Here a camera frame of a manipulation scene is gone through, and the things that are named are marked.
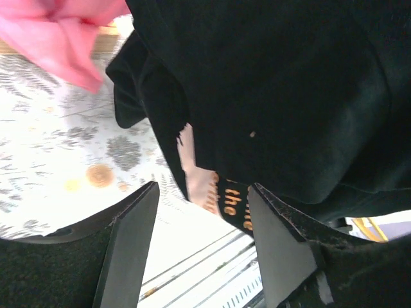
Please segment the black t shirt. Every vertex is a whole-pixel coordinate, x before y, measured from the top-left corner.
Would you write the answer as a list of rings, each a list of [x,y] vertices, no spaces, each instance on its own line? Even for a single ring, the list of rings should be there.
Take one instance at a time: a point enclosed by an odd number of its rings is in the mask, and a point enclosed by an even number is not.
[[[410,208],[409,1],[128,1],[116,121],[252,234],[260,184],[321,221]]]

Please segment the yellow hanger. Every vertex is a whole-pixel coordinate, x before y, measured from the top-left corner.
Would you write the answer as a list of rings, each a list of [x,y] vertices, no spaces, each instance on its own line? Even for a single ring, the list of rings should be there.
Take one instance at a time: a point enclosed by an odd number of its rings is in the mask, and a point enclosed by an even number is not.
[[[388,242],[389,239],[373,218],[353,218],[351,220],[366,239],[374,242]]]

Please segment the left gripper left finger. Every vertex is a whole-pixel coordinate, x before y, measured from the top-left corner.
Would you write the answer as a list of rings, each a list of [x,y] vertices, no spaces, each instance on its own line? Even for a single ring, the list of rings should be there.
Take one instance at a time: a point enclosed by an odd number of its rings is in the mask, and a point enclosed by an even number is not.
[[[136,307],[159,185],[52,234],[1,240],[2,307]]]

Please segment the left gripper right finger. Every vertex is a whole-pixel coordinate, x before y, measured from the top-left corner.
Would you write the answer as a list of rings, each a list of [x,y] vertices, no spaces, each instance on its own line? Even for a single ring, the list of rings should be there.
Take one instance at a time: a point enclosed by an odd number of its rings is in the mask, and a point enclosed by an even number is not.
[[[260,185],[250,216],[267,307],[409,307],[410,236],[354,237],[292,208]]]

